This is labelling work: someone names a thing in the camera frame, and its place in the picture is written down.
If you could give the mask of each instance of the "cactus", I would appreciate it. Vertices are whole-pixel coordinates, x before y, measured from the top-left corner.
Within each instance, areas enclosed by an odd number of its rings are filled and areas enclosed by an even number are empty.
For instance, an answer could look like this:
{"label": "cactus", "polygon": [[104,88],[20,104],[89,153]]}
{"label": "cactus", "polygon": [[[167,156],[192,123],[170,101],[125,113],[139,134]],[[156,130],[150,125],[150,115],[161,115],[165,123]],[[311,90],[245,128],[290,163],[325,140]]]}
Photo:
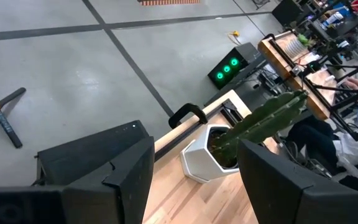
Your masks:
{"label": "cactus", "polygon": [[237,155],[239,139],[247,139],[256,144],[273,136],[277,131],[289,126],[304,107],[308,94],[304,90],[283,93],[271,98],[252,114],[218,138],[212,139],[210,153],[221,164],[232,164]]}

